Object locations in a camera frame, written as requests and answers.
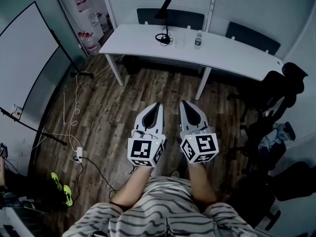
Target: sleeve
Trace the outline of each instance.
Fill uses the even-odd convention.
[[[75,222],[63,237],[87,237],[93,236],[95,231],[102,231],[110,236],[109,220],[118,218],[123,213],[118,206],[109,203],[97,203],[86,214]]]
[[[213,219],[221,233],[229,231],[236,233],[239,237],[257,237],[253,228],[226,203],[213,204],[203,214]]]

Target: neon green sneaker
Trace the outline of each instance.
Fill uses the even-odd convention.
[[[72,206],[73,205],[73,199],[71,197],[72,192],[71,192],[71,189],[68,185],[64,185],[64,193],[65,193],[66,199],[67,199],[65,204],[68,207]]]
[[[63,187],[62,185],[59,183],[59,178],[57,176],[57,174],[55,172],[51,172],[51,179],[53,179],[53,181],[55,182],[55,184],[57,185],[57,190],[58,191],[62,191]]]

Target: desk lamp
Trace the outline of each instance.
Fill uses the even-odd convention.
[[[166,0],[164,1],[161,9],[158,11],[158,13],[155,15],[155,18],[156,19],[166,19],[166,30],[167,30],[167,33],[164,34],[164,33],[161,33],[161,34],[157,34],[155,36],[156,40],[163,43],[163,44],[171,44],[171,41],[170,41],[170,37],[169,37],[169,34],[168,34],[168,12],[167,12],[167,8],[169,6],[169,4],[171,3],[171,0]]]

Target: white table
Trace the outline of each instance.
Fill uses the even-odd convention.
[[[169,27],[171,45],[162,46],[155,39],[163,26],[121,24],[112,33],[100,49],[104,53],[120,86],[124,82],[110,54],[150,56],[196,63],[205,66],[203,78],[197,90],[196,100],[202,94],[212,68],[230,71],[256,80],[262,80],[269,71],[281,72],[283,63],[278,58],[244,43],[223,36],[204,33],[199,50],[194,48],[197,31],[178,27]],[[185,34],[183,48],[175,47],[178,32]]]

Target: shoe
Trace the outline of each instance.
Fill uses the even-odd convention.
[[[178,171],[174,171],[174,172],[171,174],[171,177],[179,178],[179,177],[180,177],[180,173],[179,173]]]
[[[63,190],[63,187],[62,187],[62,185],[61,185],[60,182],[59,182],[59,179],[58,179],[57,174],[54,173],[54,172],[51,172],[50,175],[51,175],[51,179],[53,179],[53,181],[54,181],[55,184],[57,185],[57,190],[58,190],[58,191],[62,191],[62,190]]]
[[[71,189],[68,185],[64,185],[64,193],[66,195],[66,205],[68,207],[72,206],[73,205],[73,199],[71,197],[72,195],[72,192],[71,192]]]

